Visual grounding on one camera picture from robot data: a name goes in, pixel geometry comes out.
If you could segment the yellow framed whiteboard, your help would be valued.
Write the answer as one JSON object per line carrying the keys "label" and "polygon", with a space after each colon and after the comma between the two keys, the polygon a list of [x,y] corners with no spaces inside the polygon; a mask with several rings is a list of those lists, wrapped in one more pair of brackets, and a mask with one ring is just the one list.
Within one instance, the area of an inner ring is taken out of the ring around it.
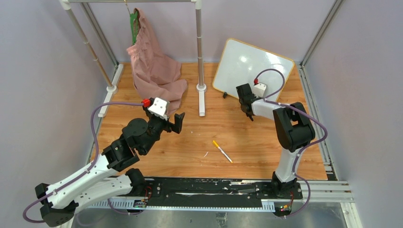
{"label": "yellow framed whiteboard", "polygon": [[276,101],[287,82],[295,63],[292,59],[264,50],[251,44],[230,38],[226,41],[215,77],[214,89],[238,98],[236,87],[258,82],[265,85],[262,95]]}

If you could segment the white marker pen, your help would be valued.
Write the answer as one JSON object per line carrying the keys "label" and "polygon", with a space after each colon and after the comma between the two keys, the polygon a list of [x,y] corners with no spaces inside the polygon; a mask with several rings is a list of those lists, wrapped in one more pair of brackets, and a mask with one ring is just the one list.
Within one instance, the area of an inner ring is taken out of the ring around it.
{"label": "white marker pen", "polygon": [[230,163],[233,163],[233,160],[226,154],[226,152],[218,145],[215,140],[213,140],[212,143]]}

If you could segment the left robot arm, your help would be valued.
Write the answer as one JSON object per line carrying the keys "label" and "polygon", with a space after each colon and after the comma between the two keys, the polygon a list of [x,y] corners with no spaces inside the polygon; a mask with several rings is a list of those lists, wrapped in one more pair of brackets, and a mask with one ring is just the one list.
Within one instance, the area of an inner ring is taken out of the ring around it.
{"label": "left robot arm", "polygon": [[104,148],[101,155],[74,174],[51,185],[35,187],[42,206],[41,217],[49,227],[60,226],[94,203],[114,196],[150,193],[139,169],[131,168],[161,138],[162,132],[180,133],[185,113],[175,114],[174,123],[143,108],[148,120],[135,118],[121,136]]}

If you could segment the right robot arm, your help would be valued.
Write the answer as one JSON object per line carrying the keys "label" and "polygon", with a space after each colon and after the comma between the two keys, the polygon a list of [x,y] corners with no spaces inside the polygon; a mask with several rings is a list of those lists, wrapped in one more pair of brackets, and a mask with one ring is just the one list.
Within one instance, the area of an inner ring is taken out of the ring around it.
{"label": "right robot arm", "polygon": [[236,87],[241,110],[253,120],[261,116],[275,123],[281,156],[273,172],[270,190],[277,198],[284,198],[297,188],[296,172],[302,149],[316,137],[315,130],[300,102],[283,104],[257,97],[249,84]]}

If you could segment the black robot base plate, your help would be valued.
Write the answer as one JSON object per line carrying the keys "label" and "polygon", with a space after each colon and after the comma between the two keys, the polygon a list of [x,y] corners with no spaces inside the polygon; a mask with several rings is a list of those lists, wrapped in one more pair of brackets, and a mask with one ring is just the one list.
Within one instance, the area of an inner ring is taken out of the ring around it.
{"label": "black robot base plate", "polygon": [[290,214],[302,200],[299,183],[285,193],[275,193],[270,180],[149,177],[140,194],[110,197],[91,205],[96,209],[272,212]]}

